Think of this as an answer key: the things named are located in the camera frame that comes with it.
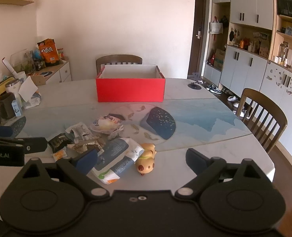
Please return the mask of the brown foil wrapper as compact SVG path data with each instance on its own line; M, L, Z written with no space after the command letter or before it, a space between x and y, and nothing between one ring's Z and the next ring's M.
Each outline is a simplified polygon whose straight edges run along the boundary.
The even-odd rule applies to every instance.
M97 152L104 152L103 145L98 139L83 140L79 143L68 144L67 148L74 150L77 153L84 153L90 150L97 150Z

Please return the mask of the black snack packet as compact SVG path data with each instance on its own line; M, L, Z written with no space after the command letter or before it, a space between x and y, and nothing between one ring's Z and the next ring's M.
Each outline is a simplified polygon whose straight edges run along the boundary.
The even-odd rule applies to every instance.
M65 133L60 133L59 135L49 140L48 144L52 148L52 152L56 153L62 150L68 144L73 144L73 141Z

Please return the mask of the blue white wet wipes pack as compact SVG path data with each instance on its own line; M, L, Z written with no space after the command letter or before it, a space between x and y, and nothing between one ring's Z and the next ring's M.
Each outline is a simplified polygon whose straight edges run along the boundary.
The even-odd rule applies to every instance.
M106 143L91 172L104 184L118 181L126 169L134 165L144 149L131 138L115 138Z

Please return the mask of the orange blue small packet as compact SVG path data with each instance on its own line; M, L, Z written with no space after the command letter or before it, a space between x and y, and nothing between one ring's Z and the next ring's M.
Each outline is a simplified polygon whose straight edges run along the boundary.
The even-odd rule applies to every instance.
M58 160L60 160L60 159L62 159L62 158L66 158L67 157L66 150L65 149L62 149L60 151L54 152L52 154L52 157L53 157L53 159L54 159L55 162L58 161Z

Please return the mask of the white printed snack wrapper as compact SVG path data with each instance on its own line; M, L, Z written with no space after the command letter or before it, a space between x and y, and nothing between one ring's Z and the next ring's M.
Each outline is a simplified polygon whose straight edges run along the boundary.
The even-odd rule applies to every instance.
M86 124L82 122L68 127L65 131L66 133L73 135L75 144L78 144L81 141L88 141L100 138L100 135L93 134L93 132L86 126Z

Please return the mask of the blueberry bread package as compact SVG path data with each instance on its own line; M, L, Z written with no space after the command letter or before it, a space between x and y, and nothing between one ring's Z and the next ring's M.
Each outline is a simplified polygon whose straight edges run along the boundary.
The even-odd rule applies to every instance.
M110 135L119 129L124 121L122 115L108 114L95 119L89 127L94 132Z

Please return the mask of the dark mug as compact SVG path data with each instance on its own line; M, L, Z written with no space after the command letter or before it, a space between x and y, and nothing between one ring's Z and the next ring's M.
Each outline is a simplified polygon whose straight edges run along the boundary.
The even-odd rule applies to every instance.
M0 116L3 119L11 119L15 116L12 102L15 101L15 95L13 93L5 93L0 96Z

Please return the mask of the small blue carton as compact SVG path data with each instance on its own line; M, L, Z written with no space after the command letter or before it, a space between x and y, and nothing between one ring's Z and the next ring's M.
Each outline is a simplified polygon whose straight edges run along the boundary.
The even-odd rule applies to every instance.
M17 100L13 100L11 105L12 105L15 116L21 117L22 116L22 108L19 106Z

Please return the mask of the clear plastic bag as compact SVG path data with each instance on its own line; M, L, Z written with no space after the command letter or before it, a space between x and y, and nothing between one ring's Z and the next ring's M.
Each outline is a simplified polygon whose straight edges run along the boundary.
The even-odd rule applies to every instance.
M41 104L41 100L42 100L41 94L38 91L36 91L28 102L25 101L22 102L23 108L26 110L39 106Z

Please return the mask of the white paper sheet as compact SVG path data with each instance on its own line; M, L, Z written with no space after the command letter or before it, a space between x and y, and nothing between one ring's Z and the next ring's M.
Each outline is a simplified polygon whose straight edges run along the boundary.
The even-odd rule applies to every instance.
M19 95L25 102L28 102L37 90L38 87L34 84L32 78L28 76L19 89Z

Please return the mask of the white patterned cup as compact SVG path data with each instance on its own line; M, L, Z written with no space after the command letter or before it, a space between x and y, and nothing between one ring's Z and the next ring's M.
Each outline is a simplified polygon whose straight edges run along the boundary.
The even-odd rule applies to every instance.
M13 75L16 79L19 79L22 83L25 82L27 79L25 71L21 71L19 73L14 72Z

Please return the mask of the sneakers on floor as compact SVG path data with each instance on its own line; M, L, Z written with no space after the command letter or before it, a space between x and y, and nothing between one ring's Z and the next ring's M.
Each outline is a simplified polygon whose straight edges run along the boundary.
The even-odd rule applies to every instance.
M215 85L213 85L213 84L208 85L208 86L206 87L206 89L207 89L208 91L210 91L211 93L216 94L216 95L221 95L221 94L222 94L222 91L219 90L218 87L215 86Z

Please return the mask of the black phone stand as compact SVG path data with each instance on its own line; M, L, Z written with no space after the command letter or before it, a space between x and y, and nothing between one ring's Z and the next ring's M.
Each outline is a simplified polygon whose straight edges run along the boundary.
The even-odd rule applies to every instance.
M201 75L198 72L194 72L191 76L192 82L188 84L188 87L194 90L201 90L201 84L204 83Z

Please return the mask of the white drawer sideboard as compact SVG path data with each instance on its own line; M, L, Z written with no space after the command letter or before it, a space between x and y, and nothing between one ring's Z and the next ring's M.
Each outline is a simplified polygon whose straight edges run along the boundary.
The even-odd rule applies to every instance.
M36 86L58 84L72 81L69 61L62 60L59 65L46 67L31 76Z

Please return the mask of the right wooden chair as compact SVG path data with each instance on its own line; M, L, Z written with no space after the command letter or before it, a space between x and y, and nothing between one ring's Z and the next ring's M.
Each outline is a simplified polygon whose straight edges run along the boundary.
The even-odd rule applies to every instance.
M282 109L261 92L245 88L235 115L239 117L257 141L270 153L288 126Z

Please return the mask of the wooden chair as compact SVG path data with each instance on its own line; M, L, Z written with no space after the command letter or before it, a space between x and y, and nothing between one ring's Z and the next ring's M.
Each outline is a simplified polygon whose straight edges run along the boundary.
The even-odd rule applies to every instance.
M261 92L245 88L235 115L239 117L257 141L270 153L288 126L282 109Z
M142 64L143 59L135 55L107 55L96 60L96 71L99 74L104 65Z

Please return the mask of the red cardboard box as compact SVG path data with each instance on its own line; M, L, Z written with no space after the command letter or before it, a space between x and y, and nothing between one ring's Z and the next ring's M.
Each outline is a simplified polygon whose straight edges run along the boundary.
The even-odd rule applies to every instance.
M96 78L99 102L162 102L166 79L156 65L105 65Z

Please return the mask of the orange snack bag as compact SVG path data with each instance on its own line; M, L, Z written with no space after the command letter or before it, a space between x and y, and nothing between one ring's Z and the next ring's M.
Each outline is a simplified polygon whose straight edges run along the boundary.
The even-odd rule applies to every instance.
M46 67L60 64L60 59L54 39L45 39L41 42L38 42L37 45Z

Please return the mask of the dark brown door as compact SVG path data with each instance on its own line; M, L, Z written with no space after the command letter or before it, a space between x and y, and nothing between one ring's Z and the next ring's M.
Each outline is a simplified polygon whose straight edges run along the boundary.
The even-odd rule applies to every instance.
M204 34L206 1L195 0L195 14L193 20L193 34L188 75L199 72L199 62L202 56L202 36Z

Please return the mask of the far wooden chair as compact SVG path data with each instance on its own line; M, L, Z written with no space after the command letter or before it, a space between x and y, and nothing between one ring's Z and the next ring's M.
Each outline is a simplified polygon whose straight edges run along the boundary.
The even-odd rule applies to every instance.
M99 74L104 65L142 64L143 59L135 55L107 55L96 60L96 71Z

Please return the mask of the hanging grey tote bag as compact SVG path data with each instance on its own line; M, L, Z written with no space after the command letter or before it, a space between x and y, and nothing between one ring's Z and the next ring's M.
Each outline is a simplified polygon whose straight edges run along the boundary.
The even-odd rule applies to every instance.
M223 23L219 22L217 17L214 17L213 21L209 23L210 34L222 34Z

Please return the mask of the large white wall cabinet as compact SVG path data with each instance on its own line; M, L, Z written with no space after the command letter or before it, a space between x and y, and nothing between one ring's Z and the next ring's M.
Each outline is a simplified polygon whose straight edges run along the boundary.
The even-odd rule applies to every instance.
M276 0L212 0L213 18L228 16L219 83L241 96L255 89L284 112L288 125L279 141L292 156L292 38L280 33L292 22L278 18Z

